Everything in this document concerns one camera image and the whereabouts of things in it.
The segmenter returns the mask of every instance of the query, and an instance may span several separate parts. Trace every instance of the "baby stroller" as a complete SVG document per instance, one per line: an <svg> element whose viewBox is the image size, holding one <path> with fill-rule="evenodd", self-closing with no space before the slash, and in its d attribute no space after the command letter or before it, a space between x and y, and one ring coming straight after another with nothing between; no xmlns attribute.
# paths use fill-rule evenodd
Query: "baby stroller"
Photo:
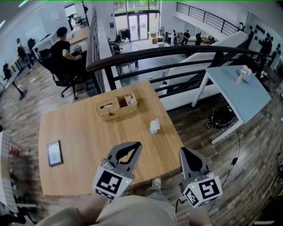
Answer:
<svg viewBox="0 0 283 226"><path fill-rule="evenodd" d="M217 107L213 110L212 114L206 121L206 128L211 129L213 127L221 130L227 130L229 125L236 119L236 115L229 104Z"/></svg>

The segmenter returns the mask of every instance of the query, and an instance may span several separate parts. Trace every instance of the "wooden floor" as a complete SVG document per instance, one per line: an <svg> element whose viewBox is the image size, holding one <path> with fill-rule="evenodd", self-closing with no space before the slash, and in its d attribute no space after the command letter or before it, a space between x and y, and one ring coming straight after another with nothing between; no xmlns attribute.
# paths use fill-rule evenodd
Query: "wooden floor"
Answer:
<svg viewBox="0 0 283 226"><path fill-rule="evenodd" d="M40 117L63 105L73 102L72 90L61 98L61 87L55 86L51 74L37 64L37 69L30 75L23 73L17 80L21 89L28 89L27 96L21 102L19 93L13 87L0 99L1 125L4 130L12 133L13 139L30 148L31 153L22 159L12 159L11 165L18 177L19 184L31 194L38 205L37 220L55 213L66 206L77 206L87 199L83 196L44 196L42 194L38 170L38 132ZM283 148L283 103L272 93L272 100L249 123L240 127L239 136L241 150L239 160L229 175L222 197L215 203L210 215L216 226L245 226L259 215L267 204L268 198L282 189L277 181L275 155ZM83 91L79 92L78 100L86 98ZM198 150L207 157L215 175L223 182L231 167L231 161L237 154L239 141L237 133L218 145L210 141L222 131L205 127L205 120L213 108L225 103L224 98L213 96L200 101L192 109L190 106L169 112L184 145ZM182 198L178 184L179 173L163 179L164 195L175 206L176 200ZM148 183L128 193L143 195ZM188 225L189 205L179 204L177 218L179 225Z"/></svg>

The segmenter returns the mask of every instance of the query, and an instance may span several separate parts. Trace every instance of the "doorway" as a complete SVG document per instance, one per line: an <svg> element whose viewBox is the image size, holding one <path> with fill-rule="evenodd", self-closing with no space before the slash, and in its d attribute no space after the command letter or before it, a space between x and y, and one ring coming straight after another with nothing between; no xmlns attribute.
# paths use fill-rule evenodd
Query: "doorway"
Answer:
<svg viewBox="0 0 283 226"><path fill-rule="evenodd" d="M129 18L131 41L147 39L148 14L129 15L128 18Z"/></svg>

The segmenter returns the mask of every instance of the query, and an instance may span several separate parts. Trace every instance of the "floor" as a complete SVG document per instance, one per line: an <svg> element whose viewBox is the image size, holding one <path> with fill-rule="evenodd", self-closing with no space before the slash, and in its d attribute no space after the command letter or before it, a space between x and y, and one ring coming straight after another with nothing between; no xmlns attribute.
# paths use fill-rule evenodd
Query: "floor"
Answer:
<svg viewBox="0 0 283 226"><path fill-rule="evenodd" d="M189 41L187 44L194 45L195 42ZM153 48L153 45L150 43L149 40L142 40L142 41L123 43L120 45L120 47L123 48L123 50L121 50L121 53L129 53L129 52L138 51L142 49L151 49ZM171 56L161 56L161 57L143 59L143 60L138 61L139 63L138 68L135 68L134 64L131 65L131 68L132 68L132 71L135 72L135 71L159 67L159 66L168 65L168 64L177 64L180 61L184 60L185 58L186 57L184 57L183 54L176 54L176 55L171 55ZM119 75L121 75L123 73L124 74L129 73L130 70L128 67L123 67L123 73L120 72L119 68L117 68L117 72ZM136 83L136 82L161 78L162 76L163 76L163 70L145 73L145 74L138 75L132 78L122 79L121 85L124 87L124 86L128 86L129 84ZM158 82L158 83L153 83L152 85L154 89L156 89L161 84L162 82Z"/></svg>
<svg viewBox="0 0 283 226"><path fill-rule="evenodd" d="M72 90L61 98L61 87L55 86L51 74L39 64L27 74L24 71L15 81L22 89L28 89L21 102L19 93L10 87L0 98L0 124L10 131L13 139L32 151L24 157L11 159L11 165L18 177L19 187L25 187L38 205L39 221L66 206L77 206L88 195L83 196L45 196L42 193L38 169L39 122L45 113L74 102ZM86 98L83 91L78 92L78 100ZM216 226L245 226L257 217L267 204L271 195L282 189L277 179L276 154L283 149L283 103L272 89L272 100L239 132L241 149L239 160L231 171L224 187L222 197L215 203L210 216ZM189 105L169 112L184 146L203 154L214 172L223 182L230 163L238 152L239 141L236 133L217 145L210 141L222 131L205 128L205 120L212 110L226 101L221 95L199 101L195 108ZM162 191L175 206L182 198L178 184L180 172L169 173L163 177ZM149 183L144 183L128 191L128 194L143 195ZM179 204L177 219L180 226L187 226L190 207L187 202Z"/></svg>

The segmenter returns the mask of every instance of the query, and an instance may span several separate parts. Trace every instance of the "person's hand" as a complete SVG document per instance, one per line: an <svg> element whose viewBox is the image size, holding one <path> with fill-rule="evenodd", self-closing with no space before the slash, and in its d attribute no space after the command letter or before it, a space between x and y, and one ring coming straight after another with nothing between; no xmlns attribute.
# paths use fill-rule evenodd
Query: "person's hand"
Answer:
<svg viewBox="0 0 283 226"><path fill-rule="evenodd" d="M75 56L75 59L78 60L78 59L81 59L82 58L82 55L77 55Z"/></svg>

